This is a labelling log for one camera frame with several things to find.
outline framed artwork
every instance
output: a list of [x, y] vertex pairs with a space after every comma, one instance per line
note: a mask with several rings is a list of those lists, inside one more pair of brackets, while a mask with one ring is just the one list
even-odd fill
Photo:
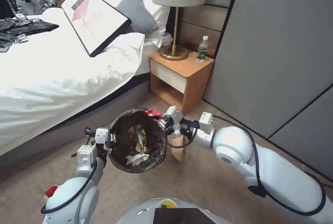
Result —
[[64, 0], [61, 7], [90, 57], [101, 53], [132, 23], [104, 0]]

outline brown paper bag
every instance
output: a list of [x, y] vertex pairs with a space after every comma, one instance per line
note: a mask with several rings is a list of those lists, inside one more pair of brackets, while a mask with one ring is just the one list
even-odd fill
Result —
[[[174, 146], [181, 146], [184, 144], [184, 136], [178, 135], [172, 139]], [[171, 154], [180, 162], [184, 161], [184, 148], [171, 148]]]

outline black trash bin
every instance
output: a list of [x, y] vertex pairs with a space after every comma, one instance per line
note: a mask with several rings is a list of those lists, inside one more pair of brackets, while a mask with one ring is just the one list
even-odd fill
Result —
[[[111, 133], [116, 135], [116, 144], [109, 158], [114, 166], [128, 173], [143, 173], [158, 166], [167, 153], [167, 140], [163, 135], [163, 129], [157, 120], [146, 114], [147, 109], [131, 108], [119, 115], [110, 126]], [[135, 125], [144, 129], [149, 149], [149, 158], [139, 165], [127, 163], [126, 157], [135, 150], [137, 142], [133, 141], [128, 130]]]

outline nightstand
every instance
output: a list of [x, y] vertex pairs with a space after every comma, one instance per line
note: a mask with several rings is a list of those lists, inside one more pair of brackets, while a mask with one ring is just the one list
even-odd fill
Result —
[[196, 61], [196, 52], [182, 60], [169, 60], [158, 53], [150, 55], [150, 83], [153, 93], [170, 105], [176, 105], [183, 114], [202, 99], [214, 59]]

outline lamp stand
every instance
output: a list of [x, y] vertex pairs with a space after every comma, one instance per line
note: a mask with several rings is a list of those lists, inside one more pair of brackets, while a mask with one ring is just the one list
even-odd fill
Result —
[[179, 60], [184, 59], [188, 56], [188, 49], [184, 46], [177, 45], [177, 25], [178, 25], [178, 14], [179, 14], [179, 7], [176, 7], [176, 18], [174, 21], [174, 33], [173, 33], [173, 43], [162, 45], [159, 49], [160, 56], [166, 59], [172, 60]]

